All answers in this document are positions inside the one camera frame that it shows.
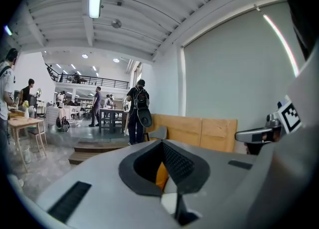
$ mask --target balcony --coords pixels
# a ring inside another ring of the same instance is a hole
[[[54,71],[50,66],[46,65],[49,74],[53,81],[58,83],[68,83],[68,84],[82,84],[85,86],[99,86],[107,88],[117,88],[127,90],[129,88],[129,82],[120,80],[103,79],[98,77],[80,76],[75,79],[74,75],[71,74],[59,74]]]

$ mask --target floor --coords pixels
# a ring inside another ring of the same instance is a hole
[[[58,132],[54,126],[49,129],[46,127],[48,147],[45,151],[47,156],[44,155],[42,148],[40,152],[38,151],[34,137],[23,137],[25,134],[21,132],[21,146],[30,147],[31,162],[26,165],[27,173],[20,154],[15,149],[14,140],[10,139],[9,149],[13,170],[19,179],[24,180],[23,191],[31,200],[35,201],[45,188],[72,170],[68,158],[79,141],[92,143],[128,141],[128,136],[124,137],[123,133],[110,134],[106,129],[99,133],[98,127],[88,127],[88,124],[88,121],[83,121],[81,126],[71,127],[68,132]]]

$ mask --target jeans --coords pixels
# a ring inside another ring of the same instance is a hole
[[[95,116],[96,116],[96,120],[98,121],[98,123],[100,123],[100,108],[96,108],[96,109],[92,108],[92,110],[91,110],[92,124],[94,124]]]
[[[7,120],[0,118],[0,166],[6,175],[13,173],[9,160],[7,124]]]
[[[26,107],[23,107],[22,105],[20,105],[18,109],[19,109],[19,111],[23,111],[23,112],[25,112],[25,110],[28,109],[29,117],[34,118],[34,109],[33,108],[30,108],[30,107],[26,108]]]
[[[137,126],[136,137],[135,137],[135,126]],[[143,126],[138,117],[137,110],[134,110],[130,113],[130,119],[128,124],[129,135],[130,135],[130,144],[135,144],[143,142]]]

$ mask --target wooden backrest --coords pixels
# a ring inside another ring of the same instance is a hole
[[[160,125],[167,127],[167,139],[207,149],[234,152],[237,120],[184,117],[152,114],[153,125],[148,132]]]

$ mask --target step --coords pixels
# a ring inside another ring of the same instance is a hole
[[[84,153],[84,152],[74,152],[70,157],[69,157],[69,163],[78,165],[85,160],[98,155],[99,153]]]
[[[74,147],[75,152],[86,152],[86,153],[106,153],[113,150],[117,150],[123,147],[128,147],[127,142],[109,142],[109,143],[100,143],[100,142],[79,142]]]

